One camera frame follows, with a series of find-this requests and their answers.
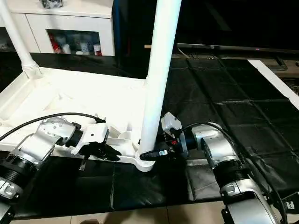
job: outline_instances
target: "white cabinet door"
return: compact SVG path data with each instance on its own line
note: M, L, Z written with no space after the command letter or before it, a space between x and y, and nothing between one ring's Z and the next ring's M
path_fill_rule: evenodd
M49 30L96 32L104 56L114 56L112 20L108 18L65 15L26 14L42 53L54 53Z
M29 26L29 23L27 21L25 14L12 13L12 17L13 17L15 24L20 32L21 37L23 38L23 41L26 44L27 49L30 52L40 53L40 50L37 46L37 43L32 34L31 28ZM5 26L4 21L0 17L0 27L4 27L4 26Z

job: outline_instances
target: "black tablecloth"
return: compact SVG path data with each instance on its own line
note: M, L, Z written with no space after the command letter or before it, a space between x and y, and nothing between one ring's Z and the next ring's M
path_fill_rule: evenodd
M0 88L21 71L16 54L0 54ZM33 54L40 66L145 78L139 58ZM227 128L268 174L281 195L299 190L299 111L246 60L172 59L162 115L183 125L212 121ZM157 162L142 173L133 165L51 157L26 188L17 218L53 217L220 200L201 154Z

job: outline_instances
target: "red bottle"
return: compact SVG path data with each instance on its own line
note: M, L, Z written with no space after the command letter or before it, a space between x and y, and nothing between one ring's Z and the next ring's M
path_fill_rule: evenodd
M51 44L52 44L55 54L62 54L62 50L61 50L59 44L55 41L54 35L49 34L49 38L50 38L50 41L51 41Z

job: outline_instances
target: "white tile floor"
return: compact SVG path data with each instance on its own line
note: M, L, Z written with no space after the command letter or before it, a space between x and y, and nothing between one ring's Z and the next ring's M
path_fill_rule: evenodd
M72 217L13 221L11 224L224 224L222 202L169 206L155 209L118 211ZM289 223L299 215L288 215Z

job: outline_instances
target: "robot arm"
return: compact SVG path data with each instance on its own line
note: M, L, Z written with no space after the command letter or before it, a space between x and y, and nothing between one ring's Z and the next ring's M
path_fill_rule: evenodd
M178 153L185 156L189 150L202 150L220 187L226 206L222 210L226 224L279 223L260 188L249 177L248 169L239 159L233 143L219 131L219 125L210 123L182 129L180 121L171 113L167 113L161 123L169 150L141 154L142 160L172 157Z
M18 200L55 145L65 145L85 159L95 155L104 160L119 160L117 156L121 154L106 145L108 135L108 127L101 121L84 129L58 117L42 121L37 131L25 137L0 164L0 224L11 221L14 212L10 204Z

